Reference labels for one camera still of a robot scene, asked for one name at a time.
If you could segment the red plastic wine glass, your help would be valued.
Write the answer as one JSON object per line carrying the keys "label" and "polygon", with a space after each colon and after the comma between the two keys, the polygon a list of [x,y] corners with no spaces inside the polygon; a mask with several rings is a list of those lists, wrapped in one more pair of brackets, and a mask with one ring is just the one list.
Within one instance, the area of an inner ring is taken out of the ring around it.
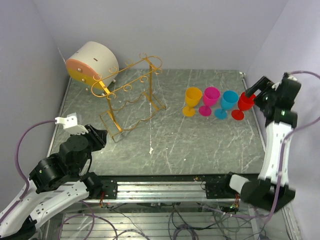
{"label": "red plastic wine glass", "polygon": [[237,121],[243,120],[245,117],[244,112],[250,110],[253,107],[253,105],[255,104],[254,103],[255,98],[256,98],[255,94],[253,94],[250,97],[247,97],[245,92],[243,92],[240,95],[239,100],[237,102],[238,109],[234,109],[231,112],[231,116],[233,117],[233,119]]}

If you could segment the blue plastic wine glass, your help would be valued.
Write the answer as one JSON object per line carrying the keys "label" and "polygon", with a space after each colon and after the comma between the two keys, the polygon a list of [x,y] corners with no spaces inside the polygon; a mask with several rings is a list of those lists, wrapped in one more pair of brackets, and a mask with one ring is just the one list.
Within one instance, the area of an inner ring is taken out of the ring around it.
{"label": "blue plastic wine glass", "polygon": [[220,99],[220,108],[214,111],[217,119],[224,120],[227,118],[227,111],[232,109],[239,100],[239,95],[233,90],[227,90],[222,94]]}

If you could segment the magenta plastic wine glass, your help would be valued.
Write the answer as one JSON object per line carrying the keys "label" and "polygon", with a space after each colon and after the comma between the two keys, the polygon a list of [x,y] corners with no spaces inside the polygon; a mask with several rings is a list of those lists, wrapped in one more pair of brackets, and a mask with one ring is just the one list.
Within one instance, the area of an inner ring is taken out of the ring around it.
{"label": "magenta plastic wine glass", "polygon": [[218,88],[210,86],[204,90],[203,105],[199,108],[199,113],[203,117],[209,117],[212,114],[211,107],[215,105],[221,96],[221,92]]}

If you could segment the yellow plastic wine glass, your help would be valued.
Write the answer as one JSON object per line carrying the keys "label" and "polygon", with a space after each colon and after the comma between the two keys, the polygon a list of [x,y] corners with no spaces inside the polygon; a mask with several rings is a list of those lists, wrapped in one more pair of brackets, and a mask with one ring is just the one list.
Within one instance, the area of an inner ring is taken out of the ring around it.
{"label": "yellow plastic wine glass", "polygon": [[182,113],[186,117],[193,117],[196,113],[195,106],[198,105],[202,98],[202,91],[197,87],[189,87],[185,92],[185,104]]}

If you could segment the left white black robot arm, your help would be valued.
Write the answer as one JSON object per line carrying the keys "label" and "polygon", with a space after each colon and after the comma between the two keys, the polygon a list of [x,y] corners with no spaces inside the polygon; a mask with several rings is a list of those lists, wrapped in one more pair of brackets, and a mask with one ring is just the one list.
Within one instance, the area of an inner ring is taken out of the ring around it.
{"label": "left white black robot arm", "polygon": [[102,182],[94,172],[81,176],[92,153],[106,146],[106,130],[90,124],[80,135],[73,134],[57,153],[40,160],[20,193],[0,214],[2,240],[28,240],[56,214],[86,198],[102,193]]}

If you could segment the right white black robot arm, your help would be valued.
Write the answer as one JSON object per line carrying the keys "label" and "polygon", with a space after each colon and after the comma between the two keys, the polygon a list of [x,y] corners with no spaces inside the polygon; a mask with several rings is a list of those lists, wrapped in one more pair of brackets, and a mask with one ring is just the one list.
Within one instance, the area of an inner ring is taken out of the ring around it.
{"label": "right white black robot arm", "polygon": [[265,116],[265,155],[257,179],[228,174],[227,182],[220,186],[224,197],[238,193],[243,202],[270,213],[279,211],[295,198],[295,190],[289,187],[288,162],[291,134],[298,122],[298,114],[292,107],[301,86],[286,72],[277,83],[263,76],[243,93]]}

